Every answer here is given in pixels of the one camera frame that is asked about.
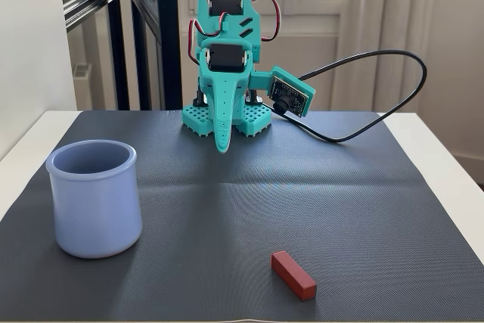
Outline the teal gripper body with servo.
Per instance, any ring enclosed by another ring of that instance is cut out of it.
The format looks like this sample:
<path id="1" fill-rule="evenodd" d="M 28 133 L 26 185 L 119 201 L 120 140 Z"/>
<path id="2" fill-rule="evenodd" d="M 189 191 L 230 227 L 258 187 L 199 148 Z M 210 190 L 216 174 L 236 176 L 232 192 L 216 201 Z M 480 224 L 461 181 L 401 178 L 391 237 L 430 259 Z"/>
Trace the teal gripper body with servo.
<path id="1" fill-rule="evenodd" d="M 244 39 L 206 39 L 199 52 L 199 86 L 203 91 L 269 89 L 270 71 L 256 71 L 260 45 Z"/>

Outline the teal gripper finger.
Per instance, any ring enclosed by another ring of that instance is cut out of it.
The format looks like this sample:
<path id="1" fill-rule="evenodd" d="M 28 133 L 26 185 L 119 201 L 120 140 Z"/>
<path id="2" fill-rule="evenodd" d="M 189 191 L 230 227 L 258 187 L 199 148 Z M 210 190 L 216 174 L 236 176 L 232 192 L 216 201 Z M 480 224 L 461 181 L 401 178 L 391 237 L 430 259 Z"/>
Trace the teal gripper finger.
<path id="1" fill-rule="evenodd" d="M 231 140 L 232 105 L 238 82 L 247 84 L 242 76 L 214 76 L 207 80 L 207 93 L 211 95 L 216 147 L 220 153 L 228 150 Z"/>
<path id="2" fill-rule="evenodd" d="M 241 124 L 243 121 L 246 93 L 247 93 L 247 85 L 243 82 L 238 82 L 234 89 L 234 97 L 233 97 L 233 105 L 232 105 L 231 124 L 234 126 Z"/>

